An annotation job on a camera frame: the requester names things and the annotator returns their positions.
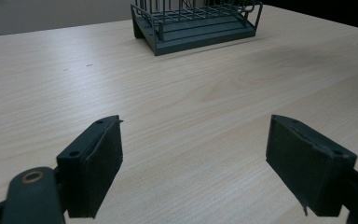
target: metal wire rack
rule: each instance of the metal wire rack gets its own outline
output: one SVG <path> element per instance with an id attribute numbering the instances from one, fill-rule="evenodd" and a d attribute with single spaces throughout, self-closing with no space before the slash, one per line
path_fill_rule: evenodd
<path id="1" fill-rule="evenodd" d="M 255 0 L 135 0 L 131 15 L 135 37 L 158 56 L 255 36 L 262 7 Z"/>

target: basket base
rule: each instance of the basket base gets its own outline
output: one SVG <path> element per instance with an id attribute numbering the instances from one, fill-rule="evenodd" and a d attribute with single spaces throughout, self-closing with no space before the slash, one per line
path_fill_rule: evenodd
<path id="1" fill-rule="evenodd" d="M 145 18 L 133 19 L 135 37 L 144 37 L 156 56 L 252 37 L 256 31 L 235 16 L 161 23 L 155 30 Z"/>

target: wooden table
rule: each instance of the wooden table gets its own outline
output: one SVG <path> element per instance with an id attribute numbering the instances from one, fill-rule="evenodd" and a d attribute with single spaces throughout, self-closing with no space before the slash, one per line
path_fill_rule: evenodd
<path id="1" fill-rule="evenodd" d="M 265 151 L 278 114 L 358 155 L 358 28 L 265 7 L 256 37 L 158 57 L 131 21 L 0 36 L 0 201 L 115 114 L 123 165 L 67 223 L 344 223 L 305 217 Z"/>

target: screw hole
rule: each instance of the screw hole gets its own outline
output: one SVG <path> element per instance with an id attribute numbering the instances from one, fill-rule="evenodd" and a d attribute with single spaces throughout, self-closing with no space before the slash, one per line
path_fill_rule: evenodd
<path id="1" fill-rule="evenodd" d="M 42 171 L 33 171 L 23 176 L 21 181 L 24 184 L 31 184 L 40 180 L 43 177 L 43 175 L 44 173 Z"/>
<path id="2" fill-rule="evenodd" d="M 338 151 L 338 150 L 333 150 L 334 154 L 338 155 L 338 156 L 342 156 L 342 152 Z"/>
<path id="3" fill-rule="evenodd" d="M 73 151 L 73 152 L 69 153 L 69 156 L 70 156 L 70 157 L 75 157 L 75 156 L 77 156 L 78 154 L 79 154 L 78 151 Z"/>

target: light wood tabletop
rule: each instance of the light wood tabletop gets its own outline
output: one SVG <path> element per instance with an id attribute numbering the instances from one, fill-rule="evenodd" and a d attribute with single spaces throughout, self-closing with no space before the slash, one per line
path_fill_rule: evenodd
<path id="1" fill-rule="evenodd" d="M 266 163 L 272 114 L 358 155 L 358 28 L 265 6 L 255 37 L 158 57 L 131 21 L 2 35 L 0 202 L 120 115 L 121 169 L 96 219 L 67 223 L 345 223 L 305 217 Z"/>

